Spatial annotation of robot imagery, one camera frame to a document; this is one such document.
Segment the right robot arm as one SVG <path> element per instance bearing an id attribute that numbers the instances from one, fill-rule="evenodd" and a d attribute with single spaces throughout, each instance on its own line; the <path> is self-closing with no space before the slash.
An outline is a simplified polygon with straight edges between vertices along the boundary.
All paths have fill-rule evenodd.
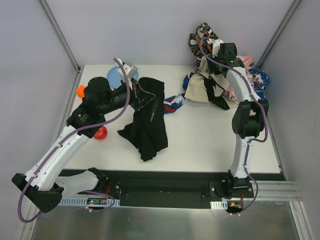
<path id="1" fill-rule="evenodd" d="M 260 133 L 268 133 L 265 121 L 269 103 L 254 91 L 234 43 L 224 43 L 220 39 L 214 41 L 208 66 L 214 74 L 222 75 L 229 82 L 238 101 L 231 121 L 236 136 L 233 161 L 227 178 L 215 187 L 218 196 L 231 199 L 234 194 L 243 193 L 251 187 L 252 149 Z"/>

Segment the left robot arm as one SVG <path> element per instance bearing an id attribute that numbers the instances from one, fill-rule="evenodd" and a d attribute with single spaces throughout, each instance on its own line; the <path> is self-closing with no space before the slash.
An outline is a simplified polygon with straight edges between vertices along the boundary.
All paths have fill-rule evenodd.
<path id="1" fill-rule="evenodd" d="M 61 177 L 60 173 L 102 126 L 116 121 L 128 106 L 139 106 L 139 88 L 134 78 L 122 80 L 115 89 L 102 76 L 88 82 L 82 91 L 81 104 L 67 119 L 55 143 L 29 171 L 12 177 L 12 183 L 21 191 L 17 204 L 20 216 L 24 198 L 28 198 L 41 214 L 52 211 L 62 199 L 74 194 L 106 192 L 107 177 L 95 167 L 67 177 Z"/>

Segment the orange black camouflage cloth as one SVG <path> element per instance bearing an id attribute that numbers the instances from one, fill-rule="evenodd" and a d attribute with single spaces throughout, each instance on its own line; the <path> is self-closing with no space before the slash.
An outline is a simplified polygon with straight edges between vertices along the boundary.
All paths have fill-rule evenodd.
<path id="1" fill-rule="evenodd" d="M 217 39 L 218 36 L 206 22 L 200 24 L 195 33 L 189 35 L 188 46 L 194 55 L 197 67 L 200 66 L 203 57 L 200 46 L 202 46 L 202 50 L 206 55 L 211 55 L 213 51 L 212 42 Z"/>

